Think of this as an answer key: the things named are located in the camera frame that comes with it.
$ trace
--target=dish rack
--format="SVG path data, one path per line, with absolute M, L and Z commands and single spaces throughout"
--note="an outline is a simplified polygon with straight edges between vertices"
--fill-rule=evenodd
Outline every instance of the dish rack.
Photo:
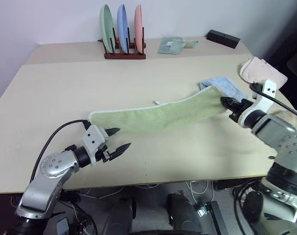
M 108 53 L 103 40 L 99 40 L 100 42 L 103 43 L 103 46 L 104 46 L 105 59 L 109 59 L 109 60 L 144 60 L 146 59 L 146 54 L 144 53 L 144 48 L 146 48 L 146 43 L 144 42 L 144 27 L 142 27 L 142 51 L 137 50 L 137 47 L 135 44 L 135 38 L 133 39 L 133 42 L 131 42 L 129 27 L 128 27 L 128 38 L 125 39 L 127 44 L 127 53 L 124 53 L 123 50 L 121 49 L 120 42 L 118 38 L 116 38 L 114 28 L 113 28 L 113 33 L 114 33 L 115 42 L 113 42 L 112 38 L 110 38 L 110 45 L 113 50 L 113 53 Z

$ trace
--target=table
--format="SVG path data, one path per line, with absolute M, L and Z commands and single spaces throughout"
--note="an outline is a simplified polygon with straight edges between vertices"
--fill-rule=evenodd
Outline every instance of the table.
M 198 39 L 197 52 L 184 49 L 178 56 L 156 54 L 157 40 L 148 40 L 148 59 L 141 61 L 103 60 L 97 43 L 38 46 L 0 99 L 0 193 L 23 192 L 51 133 L 67 121 L 87 118 L 91 111 L 179 100 L 197 92 L 200 81 L 220 75 L 251 94 L 237 73 L 238 66 L 252 58 L 246 47 L 240 43 L 233 50 Z M 276 98 L 291 107 L 280 92 Z M 272 106 L 272 111 L 279 109 Z M 130 148 L 112 162 L 81 169 L 64 188 L 265 175 L 273 163 L 268 156 L 275 151 L 228 114 L 173 131 L 118 133 L 109 149 L 128 142 Z M 83 133 L 81 124 L 64 128 L 46 155 L 71 144 L 80 146 Z

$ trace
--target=white wall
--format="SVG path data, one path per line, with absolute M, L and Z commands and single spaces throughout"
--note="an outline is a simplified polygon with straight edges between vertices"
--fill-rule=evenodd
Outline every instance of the white wall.
M 142 4 L 147 38 L 215 29 L 242 38 L 259 57 L 297 11 L 297 0 L 0 0 L 0 96 L 36 44 L 100 39 L 101 5 L 109 5 L 115 20 L 123 2 L 131 25 Z

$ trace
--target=green dish cloth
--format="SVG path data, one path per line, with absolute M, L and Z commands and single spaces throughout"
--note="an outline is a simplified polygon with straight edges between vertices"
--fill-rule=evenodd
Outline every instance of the green dish cloth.
M 95 111 L 92 124 L 103 128 L 119 127 L 123 132 L 149 133 L 196 123 L 226 110 L 216 87 L 205 88 L 188 98 L 152 107 Z

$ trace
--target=pink plate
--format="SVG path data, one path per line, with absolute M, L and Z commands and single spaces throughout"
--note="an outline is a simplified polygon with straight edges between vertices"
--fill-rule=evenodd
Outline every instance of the pink plate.
M 142 53 L 142 11 L 141 4 L 137 6 L 134 14 L 134 30 L 135 30 L 135 43 L 137 50 Z

